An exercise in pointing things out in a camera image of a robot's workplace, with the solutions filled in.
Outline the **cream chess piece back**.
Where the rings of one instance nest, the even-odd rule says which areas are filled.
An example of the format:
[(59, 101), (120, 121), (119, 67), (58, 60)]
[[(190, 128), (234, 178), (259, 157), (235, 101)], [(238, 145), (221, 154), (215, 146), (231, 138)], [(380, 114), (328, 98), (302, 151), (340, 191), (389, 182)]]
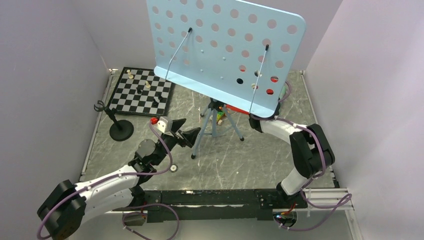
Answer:
[(127, 72), (128, 79), (133, 79), (134, 78), (134, 75), (132, 74), (132, 71), (130, 69), (128, 69), (126, 72)]

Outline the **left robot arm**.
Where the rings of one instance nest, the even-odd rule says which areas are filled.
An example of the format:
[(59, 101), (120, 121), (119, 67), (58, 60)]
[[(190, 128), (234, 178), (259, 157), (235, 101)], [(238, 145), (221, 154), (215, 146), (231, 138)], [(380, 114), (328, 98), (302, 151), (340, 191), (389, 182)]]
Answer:
[(108, 211), (142, 207), (145, 194), (141, 185), (171, 169), (157, 171), (155, 167), (165, 158), (173, 164), (171, 151), (175, 146), (192, 148), (196, 144), (201, 128), (181, 131), (185, 122), (184, 118), (153, 118), (148, 126), (157, 140), (142, 140), (126, 165), (92, 180), (60, 182), (36, 212), (41, 220), (37, 238), (65, 240), (83, 223)]

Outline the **blue white poker chip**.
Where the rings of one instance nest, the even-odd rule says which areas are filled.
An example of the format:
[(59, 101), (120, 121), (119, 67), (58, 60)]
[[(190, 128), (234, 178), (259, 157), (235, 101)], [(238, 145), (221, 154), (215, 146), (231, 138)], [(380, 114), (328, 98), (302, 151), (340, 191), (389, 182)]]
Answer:
[(169, 170), (172, 173), (175, 173), (178, 170), (178, 166), (176, 164), (171, 165), (171, 167), (169, 168)]

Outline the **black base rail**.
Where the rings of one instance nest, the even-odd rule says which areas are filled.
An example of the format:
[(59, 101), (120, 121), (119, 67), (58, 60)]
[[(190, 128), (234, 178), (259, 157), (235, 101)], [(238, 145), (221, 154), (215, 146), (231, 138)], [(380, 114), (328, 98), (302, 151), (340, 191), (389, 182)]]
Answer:
[(307, 209), (300, 194), (284, 199), (274, 188), (226, 190), (146, 190), (123, 211), (146, 211), (148, 223), (175, 219), (164, 206), (170, 206), (180, 220), (256, 219), (271, 221), (273, 214)]

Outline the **red sheet music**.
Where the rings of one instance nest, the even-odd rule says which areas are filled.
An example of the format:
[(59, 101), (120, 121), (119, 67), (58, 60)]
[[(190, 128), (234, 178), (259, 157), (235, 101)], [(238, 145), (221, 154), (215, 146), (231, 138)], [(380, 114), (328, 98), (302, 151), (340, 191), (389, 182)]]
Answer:
[[(283, 101), (283, 99), (280, 99), (280, 94), (286, 82), (275, 75), (263, 78), (262, 73), (258, 70), (255, 70), (253, 74), (254, 79), (252, 78), (252, 91), (248, 98), (248, 107), (246, 107), (246, 109), (241, 108), (240, 103), (237, 103), (237, 105), (227, 104), (227, 107), (233, 111), (246, 115), (254, 114), (260, 118), (273, 118), (280, 112), (281, 102)], [(259, 101), (270, 104), (273, 114), (258, 115), (257, 111), (254, 111), (253, 108), (259, 104)]]

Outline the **mint green microphone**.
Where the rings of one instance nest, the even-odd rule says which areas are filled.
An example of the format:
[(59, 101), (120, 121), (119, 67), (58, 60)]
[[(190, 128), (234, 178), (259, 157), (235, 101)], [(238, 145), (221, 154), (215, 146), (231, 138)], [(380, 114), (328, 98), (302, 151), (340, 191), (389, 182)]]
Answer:
[(288, 84), (285, 83), (280, 93), (280, 99), (283, 99), (285, 97), (287, 91), (288, 91)]

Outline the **colourful toy brick car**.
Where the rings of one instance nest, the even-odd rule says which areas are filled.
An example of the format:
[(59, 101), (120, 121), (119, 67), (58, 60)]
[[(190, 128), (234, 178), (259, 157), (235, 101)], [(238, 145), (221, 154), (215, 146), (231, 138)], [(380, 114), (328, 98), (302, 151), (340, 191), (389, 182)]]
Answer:
[(216, 123), (221, 125), (223, 123), (223, 118), (225, 117), (225, 113), (223, 111), (218, 111), (216, 115)]

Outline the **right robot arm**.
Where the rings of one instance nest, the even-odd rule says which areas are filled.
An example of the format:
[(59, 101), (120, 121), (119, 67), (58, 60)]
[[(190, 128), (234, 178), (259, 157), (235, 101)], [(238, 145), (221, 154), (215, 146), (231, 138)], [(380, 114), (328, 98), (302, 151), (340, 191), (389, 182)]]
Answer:
[(249, 115), (252, 129), (277, 137), (291, 147), (294, 168), (276, 186), (276, 202), (288, 208), (302, 189), (325, 174), (335, 163), (334, 152), (319, 124), (303, 125), (279, 116), (262, 118)]

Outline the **black white chessboard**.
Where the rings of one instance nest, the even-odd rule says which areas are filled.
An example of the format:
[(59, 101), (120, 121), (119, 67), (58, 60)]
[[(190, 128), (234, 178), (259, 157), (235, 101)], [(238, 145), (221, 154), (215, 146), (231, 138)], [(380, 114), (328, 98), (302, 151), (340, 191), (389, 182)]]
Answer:
[[(127, 70), (131, 70), (133, 79), (128, 79)], [(145, 81), (151, 87), (145, 88)], [(137, 93), (137, 87), (142, 87), (142, 93)], [(153, 69), (124, 67), (108, 102), (110, 109), (115, 108), (120, 115), (145, 117), (161, 117), (168, 114), (175, 84), (155, 75)], [(152, 106), (153, 99), (158, 102)]]

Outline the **black chess piece front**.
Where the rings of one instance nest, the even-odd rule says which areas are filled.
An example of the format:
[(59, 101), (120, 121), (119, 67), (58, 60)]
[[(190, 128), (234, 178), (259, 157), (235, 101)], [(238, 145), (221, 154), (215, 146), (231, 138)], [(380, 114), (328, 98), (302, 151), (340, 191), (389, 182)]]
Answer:
[(157, 107), (158, 105), (159, 105), (159, 103), (155, 99), (153, 99), (152, 100), (152, 106)]

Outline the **light blue music stand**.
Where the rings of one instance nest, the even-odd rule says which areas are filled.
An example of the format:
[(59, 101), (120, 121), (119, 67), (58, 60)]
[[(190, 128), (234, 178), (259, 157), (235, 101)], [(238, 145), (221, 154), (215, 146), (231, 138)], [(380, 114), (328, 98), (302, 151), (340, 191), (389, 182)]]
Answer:
[(154, 73), (272, 116), (306, 31), (299, 14), (243, 0), (148, 0)]

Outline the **black microphone stand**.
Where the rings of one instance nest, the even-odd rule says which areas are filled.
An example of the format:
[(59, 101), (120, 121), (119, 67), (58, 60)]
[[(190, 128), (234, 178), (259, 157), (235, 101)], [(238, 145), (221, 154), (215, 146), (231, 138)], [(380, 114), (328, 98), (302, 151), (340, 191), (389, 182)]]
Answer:
[(112, 120), (113, 124), (109, 128), (109, 136), (114, 141), (123, 142), (133, 135), (133, 124), (125, 119), (117, 120), (117, 110), (115, 108), (109, 108), (102, 100), (98, 100), (97, 103), (93, 105), (93, 109), (99, 113), (105, 112), (109, 119)]

